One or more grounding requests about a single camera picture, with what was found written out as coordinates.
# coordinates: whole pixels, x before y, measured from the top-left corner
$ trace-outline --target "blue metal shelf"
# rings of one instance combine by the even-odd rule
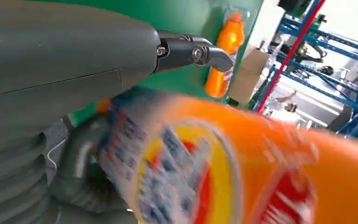
[[[310,17],[310,14],[313,11],[313,8],[315,8],[315,6],[319,2],[320,2],[320,0],[315,0],[312,3],[308,14],[305,16],[303,21],[306,21],[307,20],[306,18]],[[299,31],[302,29],[302,27],[304,27],[304,23],[300,23],[295,20],[285,18],[285,16],[284,16],[281,20],[279,27],[278,27],[278,31],[281,31],[281,32],[284,32],[286,34],[290,34],[293,36],[298,36]],[[312,37],[311,36],[312,34],[313,35],[316,34],[319,37],[323,37],[324,38],[323,41],[318,40],[317,38],[319,38],[319,37],[316,37],[316,38]],[[335,42],[352,47],[358,51],[358,42],[355,40],[351,40],[350,38],[346,38],[346,37],[343,37],[343,36],[340,36],[337,34],[326,33],[326,32],[323,32],[323,31],[315,29],[315,28],[309,28],[308,33],[305,35],[303,40],[306,42],[309,42],[311,44],[318,45],[322,48],[329,49],[331,51],[335,51],[339,54],[342,54],[344,56],[350,57],[350,58],[358,61],[358,52],[351,52],[351,51],[342,49],[340,47],[337,47],[337,46],[334,46],[334,45],[328,43],[329,40],[333,40]],[[285,56],[278,55],[276,60],[282,62],[284,60],[284,58],[285,58]],[[332,95],[316,86],[311,85],[306,80],[304,80],[294,74],[290,74],[289,72],[286,72],[286,71],[282,72],[282,75],[284,75],[298,83],[301,83],[301,84],[303,84],[303,85],[305,85],[321,94],[324,94],[338,102],[341,102],[343,104],[346,104],[346,105],[352,107],[353,108],[352,118],[337,133],[344,134],[345,136],[355,136],[355,137],[358,136],[358,87],[355,85],[351,85],[351,84],[347,84],[345,82],[339,81],[335,78],[332,78],[332,77],[325,75],[321,72],[315,71],[312,68],[302,65],[302,64],[295,62],[293,60],[290,60],[288,65],[319,77],[332,89],[337,89],[337,85],[340,85],[346,91],[352,91],[352,92],[356,93],[356,97],[353,99],[353,98],[349,97],[347,94],[345,94],[344,92],[339,91],[341,97],[338,97],[338,96]],[[271,68],[271,71],[273,72],[273,77],[271,79],[274,79],[278,69]],[[266,90],[271,85],[272,85],[271,82],[267,83],[267,86],[265,87],[264,92],[261,94],[259,99],[263,99],[265,97],[266,92],[267,92]]]

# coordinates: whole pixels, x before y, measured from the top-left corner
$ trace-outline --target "orange detergent bottle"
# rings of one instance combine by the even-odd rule
[[[235,62],[239,47],[245,41],[243,34],[244,19],[240,12],[233,13],[226,21],[223,29],[220,31],[217,40],[217,46],[225,50]],[[214,68],[209,71],[205,92],[215,98],[223,97],[230,84],[233,69],[227,72],[219,72]]]

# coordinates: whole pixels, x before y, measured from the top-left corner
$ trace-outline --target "red pole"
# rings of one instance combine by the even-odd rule
[[[279,77],[281,76],[283,68],[286,65],[288,65],[290,59],[292,58],[292,56],[296,52],[297,47],[300,45],[301,41],[303,41],[304,35],[307,33],[308,29],[310,28],[310,26],[312,24],[312,21],[314,20],[316,14],[318,13],[320,8],[324,4],[324,1],[325,0],[320,0],[320,2],[316,5],[315,9],[311,12],[311,14],[308,17],[308,19],[305,21],[305,25],[300,30],[300,34],[298,35],[296,42],[294,42],[292,48],[290,49],[288,55],[286,56],[285,60],[283,61],[281,67],[279,68],[279,70],[274,75],[274,79],[271,81],[271,85],[267,89],[266,95],[264,95],[263,99],[261,100],[261,102],[259,104],[259,107],[257,108],[258,113],[261,112],[262,108],[264,107],[265,102],[267,101],[268,96],[271,94],[271,92],[274,89],[276,83],[279,81]]]

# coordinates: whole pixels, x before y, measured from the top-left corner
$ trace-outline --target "orange bottle cap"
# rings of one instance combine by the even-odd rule
[[[230,22],[242,22],[242,15],[240,12],[235,12],[228,20]]]

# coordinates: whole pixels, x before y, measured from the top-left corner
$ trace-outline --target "white cable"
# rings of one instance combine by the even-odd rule
[[[54,224],[58,224],[61,220],[61,212],[62,212],[62,207],[59,206],[58,207],[58,214],[57,214],[57,218],[55,219],[55,223]]]
[[[52,148],[50,149],[50,151],[47,153],[47,159],[50,160],[50,162],[53,163],[54,168],[55,168],[55,169],[54,169],[55,171],[57,171],[57,164],[50,158],[50,153],[51,153],[54,149],[56,149],[56,148],[58,148],[60,145],[62,145],[67,139],[68,139],[67,137],[66,137],[65,139],[63,139],[63,140],[62,140],[60,143],[58,143],[56,146],[52,147]]]

